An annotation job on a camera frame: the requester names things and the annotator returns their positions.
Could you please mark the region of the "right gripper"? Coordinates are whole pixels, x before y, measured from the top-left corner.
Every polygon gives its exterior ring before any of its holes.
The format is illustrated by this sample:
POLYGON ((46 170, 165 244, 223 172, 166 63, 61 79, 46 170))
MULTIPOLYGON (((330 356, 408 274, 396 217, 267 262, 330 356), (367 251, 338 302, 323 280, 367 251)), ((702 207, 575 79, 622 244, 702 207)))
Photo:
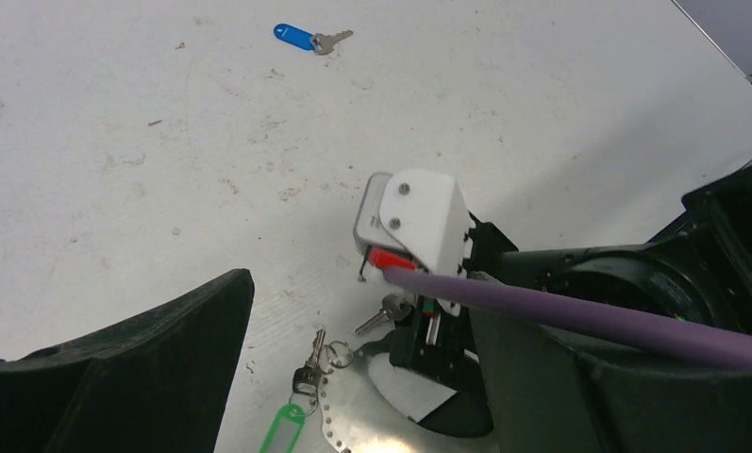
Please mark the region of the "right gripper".
MULTIPOLYGON (((459 277, 485 271, 501 254, 516 250, 497 226, 472 216, 459 277)), ((413 312, 395 325, 389 362, 456 392, 485 394, 470 313, 462 307, 453 315, 445 306, 441 300, 417 296, 413 312)))

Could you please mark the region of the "yellow tagged key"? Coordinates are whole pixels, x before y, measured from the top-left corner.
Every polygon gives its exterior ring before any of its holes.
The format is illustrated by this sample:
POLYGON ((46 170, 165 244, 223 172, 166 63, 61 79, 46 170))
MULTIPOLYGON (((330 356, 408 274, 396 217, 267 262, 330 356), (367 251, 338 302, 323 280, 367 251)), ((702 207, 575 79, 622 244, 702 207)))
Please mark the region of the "yellow tagged key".
POLYGON ((326 330, 320 328, 316 331, 312 341, 309 357, 304 365, 296 369, 292 376, 292 392, 304 396, 313 396, 318 390, 324 370, 320 365, 320 357, 325 343, 326 330))

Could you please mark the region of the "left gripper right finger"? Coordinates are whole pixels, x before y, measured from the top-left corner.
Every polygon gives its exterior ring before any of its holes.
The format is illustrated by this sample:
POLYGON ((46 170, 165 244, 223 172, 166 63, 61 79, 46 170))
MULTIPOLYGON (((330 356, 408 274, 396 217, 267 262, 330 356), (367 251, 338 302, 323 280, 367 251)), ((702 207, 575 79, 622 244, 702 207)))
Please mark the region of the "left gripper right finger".
POLYGON ((752 452, 752 336, 471 275, 503 452, 752 452))

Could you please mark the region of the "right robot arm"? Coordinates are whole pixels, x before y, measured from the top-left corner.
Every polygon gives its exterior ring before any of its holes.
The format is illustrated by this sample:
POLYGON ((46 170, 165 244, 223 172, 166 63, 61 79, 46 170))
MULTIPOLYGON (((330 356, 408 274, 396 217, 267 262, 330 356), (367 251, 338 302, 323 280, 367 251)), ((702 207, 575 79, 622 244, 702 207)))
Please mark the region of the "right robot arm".
MULTIPOLYGON (((645 243, 520 250, 497 226, 477 222, 468 277, 498 281, 752 335, 752 163, 686 194, 684 212, 645 243)), ((752 399, 752 371, 667 359, 641 346, 565 327, 544 327, 467 310, 440 315, 426 340, 426 310, 402 322, 391 364, 456 391, 494 400, 530 394, 596 393, 684 398, 690 393, 752 399)))

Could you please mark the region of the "blue tagged key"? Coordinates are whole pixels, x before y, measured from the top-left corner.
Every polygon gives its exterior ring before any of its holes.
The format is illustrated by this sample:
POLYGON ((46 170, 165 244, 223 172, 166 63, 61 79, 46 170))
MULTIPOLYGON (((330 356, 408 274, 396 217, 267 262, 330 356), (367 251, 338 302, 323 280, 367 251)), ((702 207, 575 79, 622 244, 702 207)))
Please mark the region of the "blue tagged key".
POLYGON ((273 28, 274 36, 296 48, 311 51, 324 56, 332 53, 337 44, 354 35, 353 30, 344 30, 336 34, 309 33, 294 25, 278 24, 273 28))

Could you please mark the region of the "metal key ring plate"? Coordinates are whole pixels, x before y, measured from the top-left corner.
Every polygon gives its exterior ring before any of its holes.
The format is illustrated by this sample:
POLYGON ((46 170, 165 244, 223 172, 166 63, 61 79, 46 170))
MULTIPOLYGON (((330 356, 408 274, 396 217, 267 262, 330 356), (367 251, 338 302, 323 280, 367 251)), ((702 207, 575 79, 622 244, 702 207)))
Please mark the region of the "metal key ring plate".
POLYGON ((370 378, 369 365, 386 354, 392 334, 352 353, 318 389, 322 432, 338 452, 497 452, 496 436, 456 438, 422 428, 393 407, 370 378))

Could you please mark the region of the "green tagged key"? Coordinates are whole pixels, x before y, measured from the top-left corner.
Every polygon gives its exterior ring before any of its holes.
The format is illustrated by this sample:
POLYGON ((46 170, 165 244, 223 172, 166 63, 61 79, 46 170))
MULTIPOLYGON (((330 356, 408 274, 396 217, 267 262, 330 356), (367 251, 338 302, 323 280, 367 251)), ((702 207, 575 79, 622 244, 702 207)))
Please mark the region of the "green tagged key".
POLYGON ((282 406, 268 428, 259 453, 293 453, 305 419, 301 406, 293 403, 282 406))

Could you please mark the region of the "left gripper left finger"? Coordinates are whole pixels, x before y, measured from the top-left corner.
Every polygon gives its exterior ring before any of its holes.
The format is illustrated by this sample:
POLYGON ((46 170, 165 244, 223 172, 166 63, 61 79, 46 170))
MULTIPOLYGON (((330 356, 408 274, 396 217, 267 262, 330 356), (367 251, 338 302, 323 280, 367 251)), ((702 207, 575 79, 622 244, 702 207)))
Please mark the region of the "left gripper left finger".
POLYGON ((0 452, 210 452, 254 301, 246 269, 16 361, 0 452))

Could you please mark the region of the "black tagged key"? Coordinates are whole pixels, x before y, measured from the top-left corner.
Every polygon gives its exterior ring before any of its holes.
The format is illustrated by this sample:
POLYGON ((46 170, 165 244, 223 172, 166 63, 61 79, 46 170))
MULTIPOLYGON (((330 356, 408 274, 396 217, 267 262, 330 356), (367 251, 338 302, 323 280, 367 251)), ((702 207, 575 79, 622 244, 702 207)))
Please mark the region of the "black tagged key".
POLYGON ((379 311, 359 325, 354 334, 360 337, 387 322, 403 321, 411 311, 412 305, 404 295, 388 294, 382 298, 379 311))

